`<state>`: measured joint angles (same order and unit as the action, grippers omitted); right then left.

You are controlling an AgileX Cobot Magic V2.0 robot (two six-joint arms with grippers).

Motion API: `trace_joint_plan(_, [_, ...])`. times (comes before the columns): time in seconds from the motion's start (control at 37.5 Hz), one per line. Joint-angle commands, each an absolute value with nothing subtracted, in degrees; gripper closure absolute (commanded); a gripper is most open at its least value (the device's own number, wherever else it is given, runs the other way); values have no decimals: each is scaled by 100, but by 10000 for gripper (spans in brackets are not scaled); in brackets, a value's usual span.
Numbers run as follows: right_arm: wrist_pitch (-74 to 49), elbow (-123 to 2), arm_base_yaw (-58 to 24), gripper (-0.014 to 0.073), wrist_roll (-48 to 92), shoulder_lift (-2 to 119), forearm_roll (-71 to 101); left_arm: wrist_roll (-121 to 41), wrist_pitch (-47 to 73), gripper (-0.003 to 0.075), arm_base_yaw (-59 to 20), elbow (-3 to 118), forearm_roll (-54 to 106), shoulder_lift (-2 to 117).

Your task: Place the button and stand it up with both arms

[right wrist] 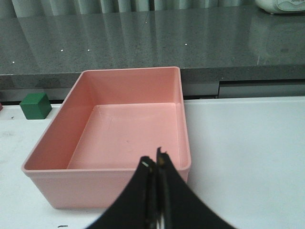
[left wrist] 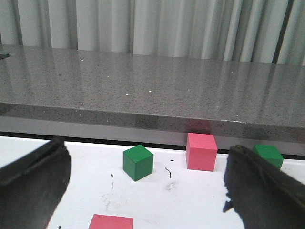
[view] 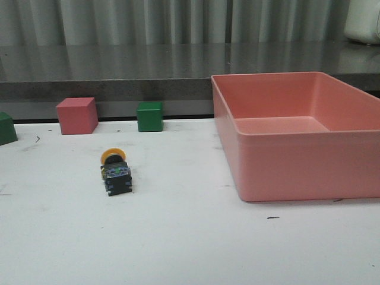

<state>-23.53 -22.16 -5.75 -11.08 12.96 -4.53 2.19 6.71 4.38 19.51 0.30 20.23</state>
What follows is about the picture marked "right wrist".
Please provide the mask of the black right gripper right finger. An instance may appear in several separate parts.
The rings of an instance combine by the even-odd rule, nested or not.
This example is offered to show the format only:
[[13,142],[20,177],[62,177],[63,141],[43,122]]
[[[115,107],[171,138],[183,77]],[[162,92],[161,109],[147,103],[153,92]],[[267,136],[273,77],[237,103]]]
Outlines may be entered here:
[[233,229],[188,187],[169,155],[157,148],[157,195],[164,229]]

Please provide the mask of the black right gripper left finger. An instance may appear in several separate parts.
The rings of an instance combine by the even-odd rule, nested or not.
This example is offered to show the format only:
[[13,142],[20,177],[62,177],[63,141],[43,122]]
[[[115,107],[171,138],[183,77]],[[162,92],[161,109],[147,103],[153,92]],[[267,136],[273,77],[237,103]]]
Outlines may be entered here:
[[140,162],[131,180],[113,204],[89,229],[155,228],[155,162],[148,156]]

